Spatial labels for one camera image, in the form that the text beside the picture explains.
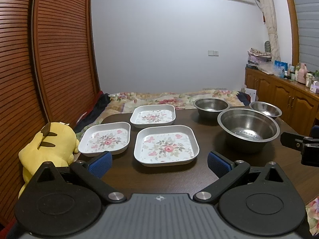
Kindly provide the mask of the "floral square plate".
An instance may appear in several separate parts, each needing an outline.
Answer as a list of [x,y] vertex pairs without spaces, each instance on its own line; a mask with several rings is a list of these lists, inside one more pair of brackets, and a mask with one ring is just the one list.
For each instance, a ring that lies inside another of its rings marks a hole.
[[123,153],[130,142],[131,125],[127,122],[105,123],[87,129],[80,140],[78,150],[87,157],[95,157],[105,151],[112,155]]
[[144,105],[134,109],[130,122],[136,128],[147,128],[172,125],[175,119],[175,107],[172,105]]
[[138,132],[134,158],[146,167],[191,163],[200,152],[193,130],[184,125],[149,127]]

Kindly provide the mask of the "small shallow steel bowl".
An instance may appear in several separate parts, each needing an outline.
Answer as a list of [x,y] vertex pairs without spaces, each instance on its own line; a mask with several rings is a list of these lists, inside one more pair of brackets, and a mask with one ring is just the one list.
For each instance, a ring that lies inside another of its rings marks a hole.
[[277,106],[262,101],[251,102],[249,107],[252,110],[258,111],[273,119],[276,119],[282,115],[282,111]]

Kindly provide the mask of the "large steel bowl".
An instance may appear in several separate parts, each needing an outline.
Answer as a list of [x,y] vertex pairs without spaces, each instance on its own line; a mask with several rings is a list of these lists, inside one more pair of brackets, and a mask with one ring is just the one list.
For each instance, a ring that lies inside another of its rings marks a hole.
[[224,110],[218,115],[217,122],[229,140],[253,150],[261,150],[280,135],[274,119],[251,109]]

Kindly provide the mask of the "medium deep steel bowl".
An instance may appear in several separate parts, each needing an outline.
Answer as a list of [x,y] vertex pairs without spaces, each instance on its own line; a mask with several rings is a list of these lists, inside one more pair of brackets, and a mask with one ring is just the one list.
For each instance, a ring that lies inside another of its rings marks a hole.
[[194,101],[194,106],[200,117],[205,119],[217,119],[218,115],[230,108],[230,105],[219,98],[201,98]]

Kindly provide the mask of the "yellow Pikachu plush toy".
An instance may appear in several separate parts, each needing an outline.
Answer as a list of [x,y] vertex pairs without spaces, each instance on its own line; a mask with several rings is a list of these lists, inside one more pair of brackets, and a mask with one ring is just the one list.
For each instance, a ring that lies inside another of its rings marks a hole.
[[52,162],[56,167],[67,167],[80,155],[80,142],[74,130],[63,122],[47,123],[18,153],[23,166],[21,195],[25,187],[43,162]]

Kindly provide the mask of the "dark clothes on bed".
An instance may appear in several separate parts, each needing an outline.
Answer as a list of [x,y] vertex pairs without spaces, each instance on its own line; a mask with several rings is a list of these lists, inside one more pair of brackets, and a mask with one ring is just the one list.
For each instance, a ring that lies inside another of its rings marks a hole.
[[94,104],[81,116],[74,128],[75,133],[79,133],[85,126],[93,123],[110,103],[111,99],[108,93],[98,92]]

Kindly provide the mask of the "pink tissue box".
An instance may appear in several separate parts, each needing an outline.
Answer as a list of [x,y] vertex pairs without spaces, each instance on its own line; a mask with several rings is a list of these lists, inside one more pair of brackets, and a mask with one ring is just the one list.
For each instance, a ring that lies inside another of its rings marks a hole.
[[310,91],[312,93],[319,94],[319,81],[314,81],[310,86]]

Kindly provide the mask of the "white paper bag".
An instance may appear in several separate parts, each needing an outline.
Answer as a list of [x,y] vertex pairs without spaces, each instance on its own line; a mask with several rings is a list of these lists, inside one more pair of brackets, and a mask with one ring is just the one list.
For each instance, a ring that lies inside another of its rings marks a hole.
[[250,96],[251,102],[258,101],[257,90],[252,89],[252,88],[246,88],[245,93]]

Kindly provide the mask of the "pink thermos jug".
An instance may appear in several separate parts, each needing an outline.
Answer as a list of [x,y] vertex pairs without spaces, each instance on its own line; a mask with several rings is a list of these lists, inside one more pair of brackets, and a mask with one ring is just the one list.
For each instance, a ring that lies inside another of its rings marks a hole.
[[297,81],[301,84],[305,84],[307,73],[308,73],[307,65],[305,63],[300,63],[298,74],[297,74]]

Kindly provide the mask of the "floral bed quilt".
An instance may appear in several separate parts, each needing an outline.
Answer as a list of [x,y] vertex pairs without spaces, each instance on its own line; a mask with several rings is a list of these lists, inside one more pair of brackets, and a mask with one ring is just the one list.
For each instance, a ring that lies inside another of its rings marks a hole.
[[131,113],[139,106],[169,104],[173,105],[177,110],[193,109],[193,102],[200,98],[219,98],[228,102],[230,106],[247,106],[250,103],[249,95],[229,90],[201,90],[186,93],[121,92],[110,94],[109,96],[111,101],[97,120],[85,126],[79,133],[76,133],[78,140],[81,140],[88,128],[101,124],[106,117],[114,114]]

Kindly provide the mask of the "blue tissue package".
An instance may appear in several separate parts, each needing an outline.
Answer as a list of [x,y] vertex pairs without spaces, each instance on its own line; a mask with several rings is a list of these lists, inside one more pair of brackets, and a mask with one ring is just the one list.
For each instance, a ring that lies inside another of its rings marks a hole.
[[281,61],[274,61],[274,75],[280,78],[285,77],[285,72],[288,70],[288,63]]

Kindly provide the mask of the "brown louvered wardrobe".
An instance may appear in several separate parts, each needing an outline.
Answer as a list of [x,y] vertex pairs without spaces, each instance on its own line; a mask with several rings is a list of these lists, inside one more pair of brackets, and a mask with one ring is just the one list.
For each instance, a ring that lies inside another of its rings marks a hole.
[[91,0],[1,0],[1,226],[23,186],[19,151],[49,122],[76,125],[99,93]]

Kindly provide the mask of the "grey window blind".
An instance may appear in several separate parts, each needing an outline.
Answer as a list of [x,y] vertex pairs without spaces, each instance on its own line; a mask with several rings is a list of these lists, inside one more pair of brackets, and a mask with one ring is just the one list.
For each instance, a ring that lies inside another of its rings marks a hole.
[[318,0],[294,0],[299,35],[299,61],[318,71]]

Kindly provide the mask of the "beige tied curtain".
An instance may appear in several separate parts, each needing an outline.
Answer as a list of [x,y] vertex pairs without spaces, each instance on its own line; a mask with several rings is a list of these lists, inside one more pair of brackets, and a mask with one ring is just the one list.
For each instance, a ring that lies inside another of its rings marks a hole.
[[277,33],[277,20],[276,12],[273,0],[260,0],[262,12],[266,20],[266,28],[268,32],[268,37],[270,41],[271,48],[271,60],[280,61],[280,46]]

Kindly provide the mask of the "white wall switch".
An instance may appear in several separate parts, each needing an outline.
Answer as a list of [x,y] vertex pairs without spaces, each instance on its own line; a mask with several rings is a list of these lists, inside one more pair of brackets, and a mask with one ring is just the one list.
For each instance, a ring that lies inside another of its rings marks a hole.
[[219,51],[209,50],[208,51],[208,56],[209,57],[218,57],[219,56]]

